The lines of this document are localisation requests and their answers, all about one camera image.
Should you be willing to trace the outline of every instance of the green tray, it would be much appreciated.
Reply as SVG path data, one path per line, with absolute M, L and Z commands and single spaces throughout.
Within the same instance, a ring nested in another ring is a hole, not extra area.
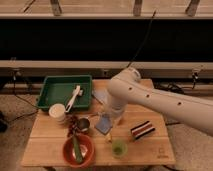
M 87 110 L 92 95 L 92 77 L 90 75 L 47 76 L 38 98 L 37 107 L 48 111 L 50 106 L 56 103 L 66 106 L 77 85 L 81 86 L 83 95 L 77 96 L 71 110 Z

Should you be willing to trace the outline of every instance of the floor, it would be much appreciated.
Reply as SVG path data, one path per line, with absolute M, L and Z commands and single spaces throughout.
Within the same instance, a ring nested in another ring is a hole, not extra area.
M 35 104 L 36 95 L 22 95 Z M 13 95 L 0 95 L 0 110 L 7 120 L 31 113 L 35 109 Z M 0 133 L 0 171 L 45 171 L 44 168 L 21 167 L 20 162 L 32 129 L 35 115 L 19 119 L 10 124 L 5 133 Z M 213 170 L 213 138 L 185 125 L 168 127 L 169 137 L 176 157 L 176 169 L 187 171 Z M 98 167 L 87 170 L 100 171 L 142 171 L 146 167 Z M 58 171 L 72 170 L 70 168 L 57 168 Z M 151 171 L 166 171 L 162 166 L 155 166 Z

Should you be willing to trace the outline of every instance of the red bowl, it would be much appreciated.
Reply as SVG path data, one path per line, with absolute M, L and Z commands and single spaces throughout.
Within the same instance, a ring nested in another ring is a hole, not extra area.
M 77 134 L 77 139 L 82 151 L 83 162 L 78 164 L 75 160 L 73 140 L 72 137 L 68 138 L 63 146 L 63 157 L 64 160 L 73 168 L 84 168 L 88 167 L 94 158 L 95 148 L 91 138 L 84 134 Z

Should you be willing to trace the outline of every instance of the cup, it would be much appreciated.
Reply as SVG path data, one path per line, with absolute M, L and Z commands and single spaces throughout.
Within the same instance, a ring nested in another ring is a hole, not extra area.
M 127 144 L 122 139 L 112 141 L 112 154 L 116 158 L 123 157 L 128 151 Z
M 65 114 L 65 106 L 63 104 L 57 103 L 50 107 L 49 115 L 56 120 L 59 124 L 66 123 L 66 114 Z

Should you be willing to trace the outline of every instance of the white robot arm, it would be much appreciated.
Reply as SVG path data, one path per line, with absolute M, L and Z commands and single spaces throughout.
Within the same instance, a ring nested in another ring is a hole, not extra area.
M 126 104 L 139 104 L 213 136 L 213 102 L 148 88 L 139 84 L 140 73 L 127 68 L 108 83 L 105 112 L 119 117 Z

